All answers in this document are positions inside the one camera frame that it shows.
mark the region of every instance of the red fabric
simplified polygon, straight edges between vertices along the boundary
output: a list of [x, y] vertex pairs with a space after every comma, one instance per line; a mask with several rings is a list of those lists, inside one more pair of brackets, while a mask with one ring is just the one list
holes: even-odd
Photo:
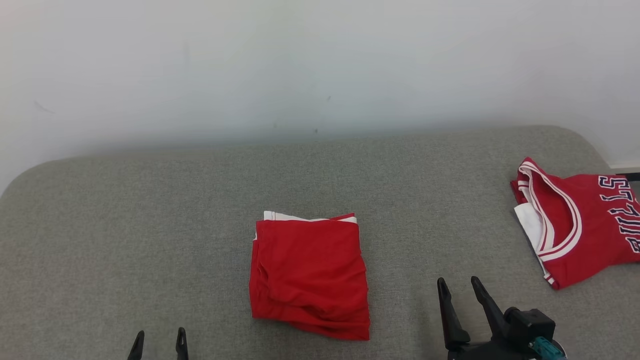
[[541, 214], [543, 234], [535, 250], [555, 289], [610, 265], [640, 261], [640, 205], [624, 176], [561, 179], [530, 158], [518, 170], [516, 199], [528, 191]]
[[304, 331], [369, 340], [369, 304], [358, 225], [338, 221], [256, 223], [250, 298], [254, 318]]

